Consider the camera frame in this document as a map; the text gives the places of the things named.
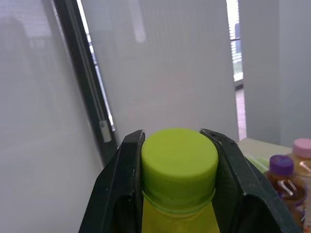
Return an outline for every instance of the bottle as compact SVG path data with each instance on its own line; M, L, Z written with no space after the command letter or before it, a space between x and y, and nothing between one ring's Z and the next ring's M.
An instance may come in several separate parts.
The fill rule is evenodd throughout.
M311 233L311 139L300 138L294 141L293 151L289 156L294 160L296 175L307 186L305 233Z
M142 233L219 233L211 204L218 153L204 135L166 129L141 149Z
M304 182L294 176L293 160L286 155L272 156L270 158L270 169L265 172L265 175L291 212L300 229L303 230L307 190Z

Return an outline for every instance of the lime green cap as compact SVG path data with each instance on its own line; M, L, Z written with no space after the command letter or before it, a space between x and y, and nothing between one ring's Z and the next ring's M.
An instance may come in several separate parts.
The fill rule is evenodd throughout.
M196 211L215 193L218 153L204 135L189 129L166 129L142 145L145 198L168 212Z

